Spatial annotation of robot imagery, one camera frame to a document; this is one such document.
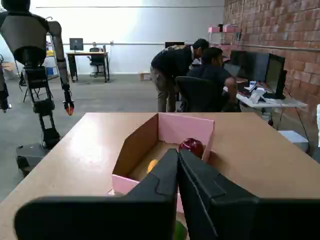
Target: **pink box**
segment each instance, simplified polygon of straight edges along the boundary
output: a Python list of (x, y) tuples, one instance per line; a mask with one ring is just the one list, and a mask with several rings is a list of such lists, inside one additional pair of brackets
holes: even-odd
[[(178, 149), (187, 138), (197, 139), (205, 145), (202, 160), (207, 162), (214, 129), (213, 120), (157, 113), (124, 141), (112, 173), (113, 190), (127, 194), (148, 174), (148, 165), (153, 159), (160, 160), (168, 149)], [(177, 211), (184, 212), (179, 194)]]

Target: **khaki pants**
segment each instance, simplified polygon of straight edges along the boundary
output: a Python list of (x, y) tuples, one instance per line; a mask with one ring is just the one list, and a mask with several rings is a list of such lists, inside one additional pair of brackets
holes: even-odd
[(158, 91), (158, 112), (165, 113), (168, 109), (168, 112), (174, 113), (176, 111), (176, 91), (173, 80), (166, 78), (159, 70), (153, 67), (150, 68), (150, 75)]

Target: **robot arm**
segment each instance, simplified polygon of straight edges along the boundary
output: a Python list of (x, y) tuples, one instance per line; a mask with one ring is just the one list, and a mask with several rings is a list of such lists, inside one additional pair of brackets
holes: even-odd
[(68, 79), (67, 62), (65, 59), (64, 46), (62, 43), (61, 32), (62, 28), (57, 21), (48, 21), (49, 32), (52, 36), (54, 50), (56, 54), (57, 67), (60, 73), (62, 89), (64, 90), (64, 108), (71, 116), (74, 112), (74, 101), (71, 99), (71, 91)]
[(0, 63), (0, 109), (5, 113), (9, 108), (8, 104), (8, 89), (4, 78), (4, 71), (2, 64)]

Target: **black shirt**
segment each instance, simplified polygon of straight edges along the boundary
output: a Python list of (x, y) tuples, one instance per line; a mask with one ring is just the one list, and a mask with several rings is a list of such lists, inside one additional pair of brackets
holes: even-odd
[(232, 75), (221, 66), (213, 66), (211, 64), (204, 64), (195, 67), (187, 73), (188, 77), (206, 79), (214, 82), (214, 90), (212, 93), (212, 105), (216, 112), (220, 112), (228, 99), (223, 97), (224, 86), (226, 79)]
[(192, 52), (189, 46), (170, 46), (159, 52), (151, 66), (162, 72), (167, 78), (185, 76), (192, 64)]

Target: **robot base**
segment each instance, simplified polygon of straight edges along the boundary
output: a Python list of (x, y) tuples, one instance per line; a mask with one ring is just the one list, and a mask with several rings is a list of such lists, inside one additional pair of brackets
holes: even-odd
[(35, 166), (50, 152), (50, 149), (44, 148), (40, 143), (22, 145), (16, 148), (16, 163), (26, 177)]

